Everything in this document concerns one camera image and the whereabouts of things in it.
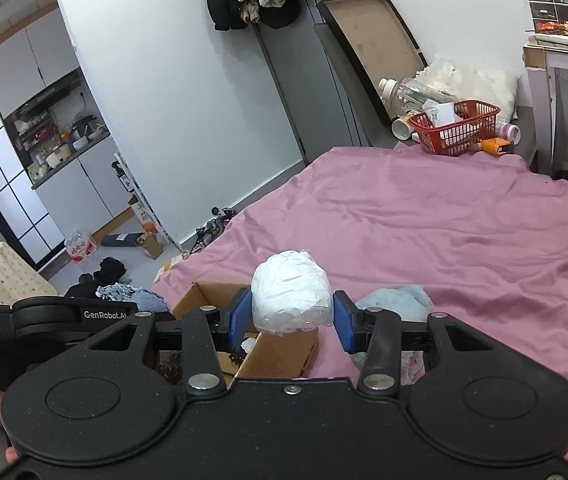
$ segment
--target red basket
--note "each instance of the red basket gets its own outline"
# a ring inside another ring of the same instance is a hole
[[[458,123],[436,128],[426,113],[409,119],[417,130],[421,146],[429,153],[437,155],[461,155],[474,142],[493,139],[497,136],[497,114],[500,108],[483,101],[459,101],[454,104],[454,112],[463,119]]]

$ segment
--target rice cooker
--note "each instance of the rice cooker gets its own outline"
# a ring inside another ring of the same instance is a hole
[[[46,163],[52,168],[58,166],[63,160],[71,156],[71,147],[63,144],[46,157]]]

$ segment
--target bed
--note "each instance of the bed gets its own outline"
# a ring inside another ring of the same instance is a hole
[[[422,285],[437,310],[568,379],[568,182],[530,173],[516,155],[335,148],[155,288],[175,304],[195,280],[244,282],[291,249],[309,250],[355,301]],[[321,328],[310,376],[357,375],[334,329]]]

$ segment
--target kitchen cabinet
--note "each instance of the kitchen cabinet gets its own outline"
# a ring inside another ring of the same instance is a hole
[[[26,33],[45,86],[79,67],[59,9],[28,25]]]
[[[113,218],[79,158],[69,162],[36,191],[64,237],[77,230],[94,233]]]
[[[80,163],[102,201],[115,217],[128,207],[130,193],[124,189],[111,164],[117,151],[110,137],[79,156]]]
[[[0,113],[5,118],[46,85],[30,48],[26,30],[0,44]]]
[[[0,112],[3,118],[79,67],[59,9],[0,44]]]

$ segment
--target gray door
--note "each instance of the gray door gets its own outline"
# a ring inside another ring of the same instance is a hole
[[[367,145],[346,92],[334,73],[315,25],[323,23],[318,0],[301,0],[302,12],[288,27],[260,25],[260,40],[306,162],[334,146]]]

